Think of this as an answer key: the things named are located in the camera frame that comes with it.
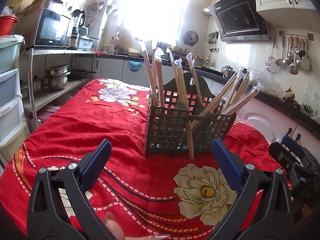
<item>microwave door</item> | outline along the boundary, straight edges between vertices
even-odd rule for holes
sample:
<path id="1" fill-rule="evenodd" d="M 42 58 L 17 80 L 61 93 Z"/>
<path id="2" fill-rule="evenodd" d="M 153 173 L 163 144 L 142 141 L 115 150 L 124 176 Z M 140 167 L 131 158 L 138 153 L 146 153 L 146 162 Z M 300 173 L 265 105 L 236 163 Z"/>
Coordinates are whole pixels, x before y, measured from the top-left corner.
<path id="1" fill-rule="evenodd" d="M 219 12 L 217 16 L 225 34 L 259 30 L 256 18 L 247 2 Z"/>
<path id="2" fill-rule="evenodd" d="M 35 46 L 65 47 L 70 19 L 43 8 Z"/>

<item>frying pan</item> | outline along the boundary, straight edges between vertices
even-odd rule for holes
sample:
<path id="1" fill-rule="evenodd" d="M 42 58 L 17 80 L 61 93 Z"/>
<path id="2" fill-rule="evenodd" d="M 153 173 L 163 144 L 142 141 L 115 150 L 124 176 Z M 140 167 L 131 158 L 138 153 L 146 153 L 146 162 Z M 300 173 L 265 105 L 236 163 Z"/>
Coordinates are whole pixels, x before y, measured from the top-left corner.
<path id="1" fill-rule="evenodd" d="M 89 73 L 95 73 L 95 74 L 97 73 L 95 71 L 86 71 L 84 69 L 77 69 L 77 68 L 72 69 L 70 71 L 71 71 L 71 73 L 68 76 L 68 78 L 74 79 L 74 80 L 82 79 L 82 78 L 86 77 L 86 75 Z"/>

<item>silver screw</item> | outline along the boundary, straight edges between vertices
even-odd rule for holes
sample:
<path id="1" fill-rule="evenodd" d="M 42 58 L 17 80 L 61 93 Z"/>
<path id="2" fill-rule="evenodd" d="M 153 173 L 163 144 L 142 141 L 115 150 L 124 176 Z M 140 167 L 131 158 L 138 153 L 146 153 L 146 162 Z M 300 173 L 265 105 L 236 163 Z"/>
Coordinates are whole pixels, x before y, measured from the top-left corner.
<path id="1" fill-rule="evenodd" d="M 247 165 L 246 165 L 246 167 L 247 167 L 247 169 L 248 170 L 254 170 L 254 165 L 253 164 L 251 164 L 251 163 L 248 163 Z"/>
<path id="2" fill-rule="evenodd" d="M 42 168 L 39 169 L 39 172 L 40 172 L 40 173 L 45 173 L 46 170 L 47 170 L 47 169 L 46 169 L 45 167 L 42 167 Z"/>
<path id="3" fill-rule="evenodd" d="M 75 169 L 77 167 L 77 164 L 76 163 L 70 163 L 69 165 L 68 165 L 68 168 L 70 169 L 70 170 L 73 170 L 73 169 Z"/>
<path id="4" fill-rule="evenodd" d="M 281 170 L 280 168 L 276 169 L 276 172 L 280 175 L 283 174 L 283 170 Z"/>

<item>blender handle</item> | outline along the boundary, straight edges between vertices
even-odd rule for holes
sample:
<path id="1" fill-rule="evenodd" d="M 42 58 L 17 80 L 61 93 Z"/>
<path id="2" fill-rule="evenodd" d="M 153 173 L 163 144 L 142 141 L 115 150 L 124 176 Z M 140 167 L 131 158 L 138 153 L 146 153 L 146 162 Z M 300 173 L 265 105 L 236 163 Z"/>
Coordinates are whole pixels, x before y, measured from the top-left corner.
<path id="1" fill-rule="evenodd" d="M 81 16 L 82 22 L 81 22 L 81 20 L 80 20 L 79 28 L 82 27 L 82 26 L 85 24 L 85 20 L 86 20 L 86 19 L 87 19 L 87 15 L 86 15 L 86 14 L 83 14 L 83 15 Z"/>

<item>red tablecloth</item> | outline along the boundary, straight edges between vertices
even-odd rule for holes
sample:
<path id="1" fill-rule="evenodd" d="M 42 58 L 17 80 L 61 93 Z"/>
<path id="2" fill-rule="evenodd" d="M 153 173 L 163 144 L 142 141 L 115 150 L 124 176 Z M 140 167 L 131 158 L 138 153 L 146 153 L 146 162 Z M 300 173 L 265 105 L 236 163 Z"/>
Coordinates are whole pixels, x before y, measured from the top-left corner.
<path id="1" fill-rule="evenodd" d="M 20 147 L 0 177 L 0 201 L 26 233 L 27 207 L 39 168 L 63 169 L 107 138 L 112 156 L 87 198 L 103 219 L 112 211 L 126 236 L 171 234 L 169 239 L 205 239 L 232 204 L 231 191 L 212 154 L 171 158 L 144 153 L 149 91 L 116 80 L 94 80 L 40 126 Z M 245 163 L 265 171 L 279 165 L 253 127 L 235 121 L 224 140 Z M 68 216 L 73 210 L 60 191 Z M 259 192 L 243 227 L 250 224 Z"/>

